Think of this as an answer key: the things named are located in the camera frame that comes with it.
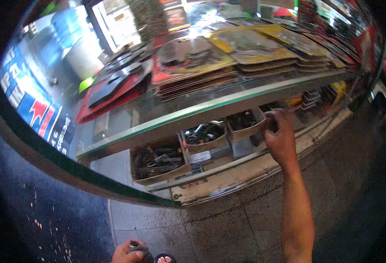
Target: glass display case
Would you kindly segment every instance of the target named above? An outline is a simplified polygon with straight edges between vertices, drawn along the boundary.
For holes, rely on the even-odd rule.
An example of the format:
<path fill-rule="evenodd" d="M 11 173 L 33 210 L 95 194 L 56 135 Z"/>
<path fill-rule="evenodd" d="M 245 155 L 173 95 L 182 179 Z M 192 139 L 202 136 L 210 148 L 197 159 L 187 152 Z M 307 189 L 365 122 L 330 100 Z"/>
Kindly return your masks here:
<path fill-rule="evenodd" d="M 301 1 L 29 10 L 0 61 L 0 132 L 47 174 L 132 203 L 194 205 L 265 180 L 280 167 L 264 113 L 290 112 L 304 157 L 385 59 L 378 32 L 361 40 L 371 24 L 357 7 L 306 2 L 305 23 Z"/>

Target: glass shelf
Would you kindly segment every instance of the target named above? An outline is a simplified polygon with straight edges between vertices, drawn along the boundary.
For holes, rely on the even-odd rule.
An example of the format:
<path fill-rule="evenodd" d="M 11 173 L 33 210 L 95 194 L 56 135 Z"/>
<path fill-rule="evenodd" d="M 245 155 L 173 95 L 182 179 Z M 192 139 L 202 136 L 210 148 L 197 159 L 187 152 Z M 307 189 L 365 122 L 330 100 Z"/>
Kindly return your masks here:
<path fill-rule="evenodd" d="M 78 125 L 77 159 L 87 165 L 108 155 L 173 135 L 212 119 L 258 107 L 284 97 L 346 80 L 355 73 L 344 69 L 309 74 L 298 71 L 243 80 L 197 91 L 171 101 L 162 101 L 152 89 L 112 109 L 107 132 L 95 141 L 94 129 L 100 118 Z"/>

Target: foot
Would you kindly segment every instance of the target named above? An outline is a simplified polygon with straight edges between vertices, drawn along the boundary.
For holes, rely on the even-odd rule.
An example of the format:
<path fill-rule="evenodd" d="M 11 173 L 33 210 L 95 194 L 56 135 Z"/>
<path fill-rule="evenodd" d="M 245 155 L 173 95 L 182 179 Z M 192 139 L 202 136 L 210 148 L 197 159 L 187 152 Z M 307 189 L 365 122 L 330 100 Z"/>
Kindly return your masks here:
<path fill-rule="evenodd" d="M 169 257 L 160 257 L 158 263 L 171 263 L 171 259 Z"/>

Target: cardboard tray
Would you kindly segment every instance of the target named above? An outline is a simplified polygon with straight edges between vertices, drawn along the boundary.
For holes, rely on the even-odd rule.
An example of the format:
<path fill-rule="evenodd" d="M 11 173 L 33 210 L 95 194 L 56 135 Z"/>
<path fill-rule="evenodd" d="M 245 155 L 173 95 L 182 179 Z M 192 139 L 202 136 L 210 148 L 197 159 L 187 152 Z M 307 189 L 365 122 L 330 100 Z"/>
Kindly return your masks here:
<path fill-rule="evenodd" d="M 158 148 L 166 145 L 173 145 L 173 146 L 179 146 L 181 150 L 183 151 L 183 158 L 184 158 L 184 165 L 178 167 L 177 169 L 174 169 L 170 172 L 163 173 L 158 176 L 152 176 L 146 179 L 136 179 L 136 173 L 135 173 L 135 167 L 133 166 L 133 161 L 135 160 L 135 156 L 137 152 L 146 146 L 150 146 L 151 148 Z M 141 147 L 134 147 L 130 149 L 130 172 L 132 174 L 133 182 L 142 184 L 144 186 L 150 185 L 153 183 L 163 182 L 170 179 L 174 179 L 178 176 L 183 176 L 186 173 L 189 173 L 191 171 L 190 164 L 189 164 L 189 155 L 186 153 L 184 147 L 182 146 L 181 137 L 179 134 L 173 135 L 171 137 L 162 138 L 159 141 L 152 141 L 148 144 L 144 144 Z"/>
<path fill-rule="evenodd" d="M 225 133 L 223 135 L 221 135 L 218 139 L 210 141 L 210 142 L 205 143 L 205 144 L 187 144 L 186 138 L 184 137 L 184 131 L 180 131 L 180 137 L 182 140 L 182 144 L 186 148 L 187 154 L 193 155 L 193 154 L 197 154 L 199 152 L 209 151 L 209 150 L 218 149 L 218 148 L 226 146 L 227 145 L 227 134 L 228 134 L 226 120 L 224 120 L 224 132 Z"/>
<path fill-rule="evenodd" d="M 265 117 L 262 110 L 259 108 L 253 108 L 251 112 L 256 118 L 257 124 L 242 130 L 233 130 L 230 122 L 226 119 L 228 129 L 228 140 L 231 144 L 247 139 L 253 134 L 258 133 L 263 128 L 263 120 L 265 119 Z"/>

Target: hand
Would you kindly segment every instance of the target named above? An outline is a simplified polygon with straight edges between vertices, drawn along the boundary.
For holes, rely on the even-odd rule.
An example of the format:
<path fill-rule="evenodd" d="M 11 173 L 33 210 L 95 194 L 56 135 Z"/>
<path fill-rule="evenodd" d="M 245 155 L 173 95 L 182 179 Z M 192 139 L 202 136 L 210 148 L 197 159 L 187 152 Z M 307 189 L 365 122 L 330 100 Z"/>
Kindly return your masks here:
<path fill-rule="evenodd" d="M 117 246 L 114 251 L 112 263 L 138 263 L 145 257 L 145 254 L 142 251 L 133 251 L 129 253 L 129 244 L 131 240 L 135 240 L 141 246 L 147 247 L 146 244 L 140 240 L 134 238 L 127 239 L 126 242 Z"/>
<path fill-rule="evenodd" d="M 286 110 L 265 112 L 266 124 L 264 125 L 264 141 L 273 159 L 283 168 L 298 164 L 295 150 L 295 135 L 292 130 L 291 117 Z M 268 129 L 268 123 L 276 120 L 278 130 L 276 133 Z"/>

